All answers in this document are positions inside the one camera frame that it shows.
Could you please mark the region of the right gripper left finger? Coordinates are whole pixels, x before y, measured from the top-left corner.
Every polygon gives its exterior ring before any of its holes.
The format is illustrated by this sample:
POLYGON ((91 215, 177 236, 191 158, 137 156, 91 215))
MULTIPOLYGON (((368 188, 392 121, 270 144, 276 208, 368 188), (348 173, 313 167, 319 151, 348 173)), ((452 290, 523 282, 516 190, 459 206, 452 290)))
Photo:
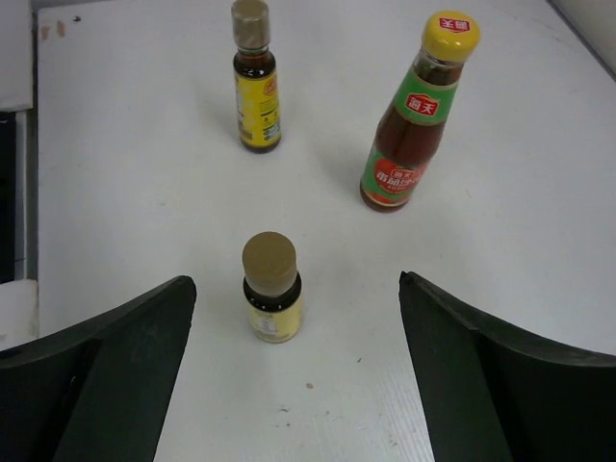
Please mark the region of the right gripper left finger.
POLYGON ((2 351, 2 460, 153 460, 195 302, 193 280, 178 276, 2 351))

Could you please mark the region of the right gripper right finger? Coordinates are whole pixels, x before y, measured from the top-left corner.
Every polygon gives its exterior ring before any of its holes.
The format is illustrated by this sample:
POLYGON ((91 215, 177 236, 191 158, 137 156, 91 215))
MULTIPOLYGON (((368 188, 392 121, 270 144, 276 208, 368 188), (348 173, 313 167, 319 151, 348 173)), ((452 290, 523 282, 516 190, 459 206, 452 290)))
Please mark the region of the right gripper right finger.
POLYGON ((614 356, 528 332, 415 272, 398 297, 435 460, 614 460, 614 356))

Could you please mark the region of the small yellow bottle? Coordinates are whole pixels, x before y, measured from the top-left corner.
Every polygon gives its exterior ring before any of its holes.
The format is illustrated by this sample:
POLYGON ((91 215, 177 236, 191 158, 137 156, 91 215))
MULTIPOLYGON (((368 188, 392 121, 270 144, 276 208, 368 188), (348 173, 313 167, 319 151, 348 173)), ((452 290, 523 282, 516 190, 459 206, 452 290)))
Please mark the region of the small yellow bottle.
POLYGON ((289 341, 301 327, 303 310, 295 246, 278 232, 261 232, 245 244, 242 263, 244 297, 255 335, 273 344, 289 341))
POLYGON ((231 17, 237 47, 233 67, 240 141, 251 152, 267 153, 281 141, 269 6, 264 1, 235 1, 231 17))

